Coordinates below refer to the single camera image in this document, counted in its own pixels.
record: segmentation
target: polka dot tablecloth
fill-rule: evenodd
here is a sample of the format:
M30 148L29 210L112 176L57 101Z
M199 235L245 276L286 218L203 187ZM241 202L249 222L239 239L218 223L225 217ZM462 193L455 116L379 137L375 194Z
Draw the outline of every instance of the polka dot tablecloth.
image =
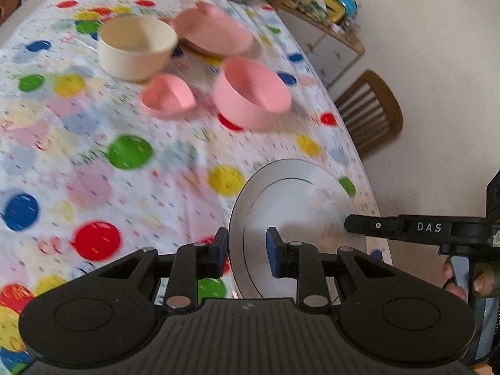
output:
M137 14L174 17L199 0L48 0L0 50L0 373L29 358L17 322L32 298L144 246L210 242L262 166L301 158L328 170L360 213L377 214L342 120L276 12L263 0L221 7L254 35L247 54L289 87L292 111L253 133L218 114L221 61L182 46L166 72L198 108L175 121L141 112L144 84L113 80L94 51L99 27ZM369 240L390 262L387 242ZM230 297L231 271L199 295Z

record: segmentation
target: wooden chair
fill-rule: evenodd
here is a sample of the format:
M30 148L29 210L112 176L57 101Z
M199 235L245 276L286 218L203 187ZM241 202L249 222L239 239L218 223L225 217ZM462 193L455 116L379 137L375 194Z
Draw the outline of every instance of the wooden chair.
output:
M335 100L361 158L394 139L403 128L403 113L389 87L365 71Z

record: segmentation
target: cabinet drawer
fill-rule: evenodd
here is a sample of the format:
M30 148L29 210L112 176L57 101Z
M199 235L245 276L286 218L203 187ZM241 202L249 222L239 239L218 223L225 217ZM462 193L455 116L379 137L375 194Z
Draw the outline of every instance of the cabinet drawer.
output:
M312 51L342 67L342 69L348 67L358 56L352 49L329 35L325 35Z
M314 52L309 52L307 57L323 84L330 84L343 72L342 67L328 59L316 55Z
M290 31L290 34L295 38L295 41L297 41L298 46L306 53L310 51L309 46L316 45L319 39L324 35L323 32L315 26L308 24L306 21L286 11L278 10L277 14L288 31Z

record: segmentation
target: silver rivet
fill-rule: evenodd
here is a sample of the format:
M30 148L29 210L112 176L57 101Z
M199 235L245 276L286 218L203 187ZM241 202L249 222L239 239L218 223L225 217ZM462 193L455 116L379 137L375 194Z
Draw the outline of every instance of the silver rivet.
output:
M170 296L166 303L170 308L186 308L191 304L191 299L187 296Z
M320 294L310 294L304 298L304 304L310 308L321 308L328 304L328 299Z

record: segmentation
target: ribbed black surface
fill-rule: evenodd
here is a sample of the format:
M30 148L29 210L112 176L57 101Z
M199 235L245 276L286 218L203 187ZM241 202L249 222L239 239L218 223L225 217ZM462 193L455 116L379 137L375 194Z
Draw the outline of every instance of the ribbed black surface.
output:
M210 299L170 317L144 349L94 369L36 361L22 375L459 375L459 362L424 369L391 367L349 346L324 315L299 312L291 299Z

